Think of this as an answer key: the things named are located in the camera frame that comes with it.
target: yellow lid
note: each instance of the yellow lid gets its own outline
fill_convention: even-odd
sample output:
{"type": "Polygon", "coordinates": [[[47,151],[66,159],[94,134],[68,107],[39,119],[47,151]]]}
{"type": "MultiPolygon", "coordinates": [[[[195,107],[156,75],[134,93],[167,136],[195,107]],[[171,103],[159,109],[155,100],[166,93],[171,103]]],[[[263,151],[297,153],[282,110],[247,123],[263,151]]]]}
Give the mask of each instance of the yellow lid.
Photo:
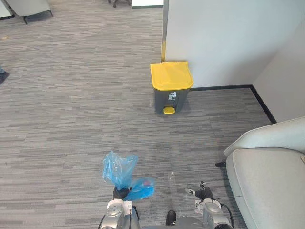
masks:
{"type": "Polygon", "coordinates": [[[190,88],[194,80],[187,62],[165,62],[151,64],[152,85],[160,91],[190,88]]]}

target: trash can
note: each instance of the trash can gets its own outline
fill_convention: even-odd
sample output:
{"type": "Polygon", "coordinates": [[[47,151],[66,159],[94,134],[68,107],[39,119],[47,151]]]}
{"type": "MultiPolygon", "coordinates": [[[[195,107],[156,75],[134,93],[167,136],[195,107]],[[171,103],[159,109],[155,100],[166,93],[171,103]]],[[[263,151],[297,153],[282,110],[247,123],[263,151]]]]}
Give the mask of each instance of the trash can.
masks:
{"type": "Polygon", "coordinates": [[[179,112],[187,94],[194,84],[187,62],[165,62],[151,64],[157,114],[179,112]]]}

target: gray bin body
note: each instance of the gray bin body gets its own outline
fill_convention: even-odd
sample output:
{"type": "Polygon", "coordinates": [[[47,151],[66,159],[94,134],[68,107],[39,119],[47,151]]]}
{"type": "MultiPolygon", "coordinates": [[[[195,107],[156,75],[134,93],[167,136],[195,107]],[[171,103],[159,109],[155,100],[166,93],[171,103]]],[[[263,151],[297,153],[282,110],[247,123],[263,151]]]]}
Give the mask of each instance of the gray bin body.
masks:
{"type": "Polygon", "coordinates": [[[175,113],[179,112],[186,100],[189,88],[174,91],[159,91],[154,89],[154,103],[156,113],[163,114],[163,108],[172,106],[175,108],[175,113]]]}

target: white armchair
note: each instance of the white armchair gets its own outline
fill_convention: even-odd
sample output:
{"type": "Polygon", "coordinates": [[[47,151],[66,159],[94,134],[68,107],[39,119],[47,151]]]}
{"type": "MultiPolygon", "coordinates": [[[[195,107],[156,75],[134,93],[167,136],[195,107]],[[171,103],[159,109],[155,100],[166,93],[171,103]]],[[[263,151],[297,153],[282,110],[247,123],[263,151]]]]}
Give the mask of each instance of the white armchair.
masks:
{"type": "Polygon", "coordinates": [[[26,24],[28,24],[26,17],[36,13],[48,11],[53,17],[46,0],[6,0],[6,2],[12,7],[16,14],[23,17],[26,24]]]}
{"type": "Polygon", "coordinates": [[[249,229],[304,228],[305,117],[243,134],[224,154],[249,229]]]}

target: black baseboard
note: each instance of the black baseboard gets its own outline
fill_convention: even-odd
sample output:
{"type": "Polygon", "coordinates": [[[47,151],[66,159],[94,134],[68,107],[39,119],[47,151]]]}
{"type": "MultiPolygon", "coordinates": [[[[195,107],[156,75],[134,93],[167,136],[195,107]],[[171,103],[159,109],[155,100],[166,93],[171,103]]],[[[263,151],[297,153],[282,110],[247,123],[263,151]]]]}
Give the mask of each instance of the black baseboard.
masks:
{"type": "Polygon", "coordinates": [[[2,17],[2,18],[0,18],[0,20],[9,19],[9,18],[14,18],[14,17],[15,17],[15,15],[13,14],[13,15],[11,15],[11,16],[2,17]]]}
{"type": "Polygon", "coordinates": [[[236,88],[249,88],[250,84],[244,85],[229,85],[229,86],[216,86],[216,87],[193,87],[190,88],[190,92],[195,91],[208,91],[208,90],[222,90],[222,89],[236,89],[236,88]]]}
{"type": "Polygon", "coordinates": [[[229,85],[229,86],[216,86],[216,87],[194,87],[190,88],[190,92],[195,91],[208,91],[208,90],[222,90],[222,89],[236,89],[236,88],[250,88],[254,96],[256,97],[257,101],[259,102],[260,106],[264,110],[265,114],[269,118],[270,122],[272,124],[277,123],[275,118],[273,117],[272,113],[266,106],[266,104],[263,102],[262,98],[257,93],[255,87],[252,84],[244,84],[244,85],[229,85]]]}
{"type": "Polygon", "coordinates": [[[162,8],[163,5],[156,5],[156,6],[132,6],[133,9],[144,9],[144,8],[162,8]]]}
{"type": "Polygon", "coordinates": [[[272,124],[277,123],[277,121],[275,120],[275,118],[273,117],[271,111],[269,110],[269,108],[267,107],[267,105],[263,102],[262,98],[259,96],[259,94],[257,93],[255,87],[253,85],[250,86],[250,89],[252,91],[252,93],[254,94],[254,96],[256,97],[256,99],[258,100],[260,106],[262,107],[262,109],[265,111],[267,117],[269,118],[270,122],[272,124]]]}

